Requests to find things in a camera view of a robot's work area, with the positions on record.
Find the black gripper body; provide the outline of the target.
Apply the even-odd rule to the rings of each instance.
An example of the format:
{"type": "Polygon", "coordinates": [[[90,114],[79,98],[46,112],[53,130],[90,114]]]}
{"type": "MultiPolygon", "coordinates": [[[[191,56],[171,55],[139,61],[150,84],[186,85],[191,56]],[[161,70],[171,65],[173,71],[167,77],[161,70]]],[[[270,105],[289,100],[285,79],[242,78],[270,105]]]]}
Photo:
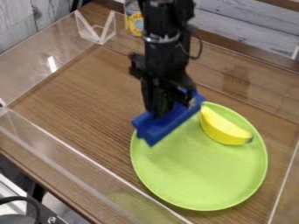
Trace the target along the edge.
{"type": "Polygon", "coordinates": [[[195,90],[195,82],[187,74],[187,66],[193,56],[191,36],[179,37],[169,43],[145,42],[145,54],[130,54],[130,73],[142,81],[150,81],[155,89],[178,90],[177,101],[187,106],[195,90]]]}

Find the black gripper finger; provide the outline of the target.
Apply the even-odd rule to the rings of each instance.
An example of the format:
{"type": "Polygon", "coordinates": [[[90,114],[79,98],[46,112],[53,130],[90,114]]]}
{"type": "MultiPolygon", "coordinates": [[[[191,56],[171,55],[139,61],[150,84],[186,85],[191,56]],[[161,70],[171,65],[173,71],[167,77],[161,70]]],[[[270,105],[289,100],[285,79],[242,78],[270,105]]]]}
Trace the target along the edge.
{"type": "Polygon", "coordinates": [[[178,90],[175,88],[162,89],[154,91],[154,113],[157,117],[166,116],[174,109],[177,102],[178,90]]]}
{"type": "Polygon", "coordinates": [[[154,115],[157,115],[158,110],[155,103],[155,85],[153,82],[142,80],[142,93],[143,93],[146,110],[151,112],[154,115]]]}

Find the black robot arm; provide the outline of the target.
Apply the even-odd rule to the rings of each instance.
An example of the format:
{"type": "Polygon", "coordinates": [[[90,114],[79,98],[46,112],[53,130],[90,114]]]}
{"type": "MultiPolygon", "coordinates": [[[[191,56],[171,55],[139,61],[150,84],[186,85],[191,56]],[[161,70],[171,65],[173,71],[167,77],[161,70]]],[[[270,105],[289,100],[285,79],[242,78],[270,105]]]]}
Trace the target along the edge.
{"type": "Polygon", "coordinates": [[[130,73],[142,82],[146,110],[163,117],[179,102],[190,107],[195,83],[187,74],[191,56],[193,0],[138,0],[145,18],[145,54],[130,55],[130,73]]]}

